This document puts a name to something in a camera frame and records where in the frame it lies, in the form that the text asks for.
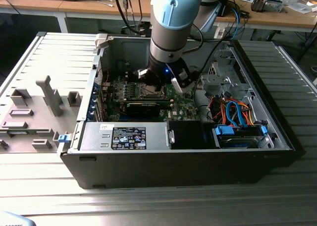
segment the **blue cable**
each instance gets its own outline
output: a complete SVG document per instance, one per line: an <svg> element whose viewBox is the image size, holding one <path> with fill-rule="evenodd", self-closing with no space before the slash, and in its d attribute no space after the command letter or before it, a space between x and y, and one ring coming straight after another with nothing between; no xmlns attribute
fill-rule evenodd
<svg viewBox="0 0 317 226"><path fill-rule="evenodd" d="M240 106L238 105L238 103L234 102L234 101L230 101L228 104L227 104L227 107L226 107L226 115L227 115L227 118L228 120L235 126L235 127L238 127L237 123L235 121L233 121L230 117L230 113L229 113L229 109L230 109L230 105L231 104L235 104L236 107L237 107L237 113L238 113L238 118L239 118L239 121L240 121L240 124L243 126L243 127L248 127L248 125L245 123L244 121L244 118L242 117L242 113L241 113L241 109L240 109Z"/></svg>
<svg viewBox="0 0 317 226"><path fill-rule="evenodd" d="M240 23L240 20L239 20L239 15L237 13L237 11L231 7L231 9L233 10L233 12L236 14L236 17L237 17L237 27L236 27L236 31L234 32L231 40L233 40L233 38L237 35L237 32L238 32L238 29L239 29L239 23Z"/></svg>

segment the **red wire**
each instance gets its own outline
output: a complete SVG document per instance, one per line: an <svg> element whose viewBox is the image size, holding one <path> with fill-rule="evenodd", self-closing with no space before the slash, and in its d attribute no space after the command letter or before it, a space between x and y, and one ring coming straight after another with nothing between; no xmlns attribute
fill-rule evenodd
<svg viewBox="0 0 317 226"><path fill-rule="evenodd" d="M106 80L106 82L105 82L105 83L107 83L107 82L108 82L108 80L109 80L109 69L107 70L107 80Z"/></svg>

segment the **table leg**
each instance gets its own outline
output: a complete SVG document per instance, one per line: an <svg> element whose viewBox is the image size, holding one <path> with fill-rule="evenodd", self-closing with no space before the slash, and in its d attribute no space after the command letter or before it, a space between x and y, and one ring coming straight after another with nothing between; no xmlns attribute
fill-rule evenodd
<svg viewBox="0 0 317 226"><path fill-rule="evenodd" d="M55 17L58 20L60 31L62 33L68 33L67 24L66 24L66 15L65 12L56 12Z"/></svg>

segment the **wooden desk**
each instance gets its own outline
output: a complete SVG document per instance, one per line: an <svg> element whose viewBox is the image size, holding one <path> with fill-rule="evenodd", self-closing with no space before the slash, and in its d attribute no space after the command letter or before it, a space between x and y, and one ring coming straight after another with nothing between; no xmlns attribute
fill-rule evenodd
<svg viewBox="0 0 317 226"><path fill-rule="evenodd" d="M262 29L265 26L281 26L281 27L301 27L301 28L313 28L317 21L317 12L310 12L301 14L300 12L294 11L287 6L283 7L281 13L278 12L254 12L251 11L251 3L242 0L235 0L236 3L241 7L242 10L250 13L248 20L248 26L259 25ZM229 22L234 22L235 17L233 15L228 16Z"/></svg>
<svg viewBox="0 0 317 226"><path fill-rule="evenodd" d="M94 19L116 19L121 20L121 16L113 2L114 7L102 4L95 0L62 1L62 0L9 0L21 14L54 16L58 19L62 32L67 33L66 18L94 18ZM138 0L131 0L135 19L140 19L140 9ZM247 28L268 29L268 30L286 30L310 32L317 21L317 13L310 12L301 14L287 7L281 13L265 11L257 13L251 11L251 3L241 0L235 0L241 9L250 13L250 18L246 24ZM150 0L141 0L143 20L149 21L151 15ZM0 0L0 12L16 13L6 0ZM231 13L226 17L218 17L215 26L223 29L231 26L235 22L235 16Z"/></svg>
<svg viewBox="0 0 317 226"><path fill-rule="evenodd" d="M8 0L16 9L58 11L62 0ZM10 8L12 6L6 0L0 0L1 8Z"/></svg>

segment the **metal work table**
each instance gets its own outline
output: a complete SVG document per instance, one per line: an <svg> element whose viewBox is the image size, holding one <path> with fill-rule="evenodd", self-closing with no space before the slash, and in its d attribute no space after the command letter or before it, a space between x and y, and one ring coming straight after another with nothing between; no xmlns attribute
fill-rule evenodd
<svg viewBox="0 0 317 226"><path fill-rule="evenodd" d="M34 55L50 52L51 65L60 71L57 76L70 78L66 73L71 68L72 75L82 75L84 86L84 77L88 75L85 70L89 68L76 65L76 59L94 55L94 37L53 33L37 36L0 88L0 114L11 101L10 90L25 85L24 76L29 80L37 73L50 72L51 69L32 62ZM67 61L69 66L65 68L62 61L54 62L54 57ZM61 96L70 89L81 92L81 85L76 86L72 81L61 78L52 86ZM32 89L36 95L38 88ZM314 225L317 222L317 136L306 138L307 153L303 157L250 185L85 190L78 186L54 152L3 153L0 154L0 210L24 215L38 226Z"/></svg>

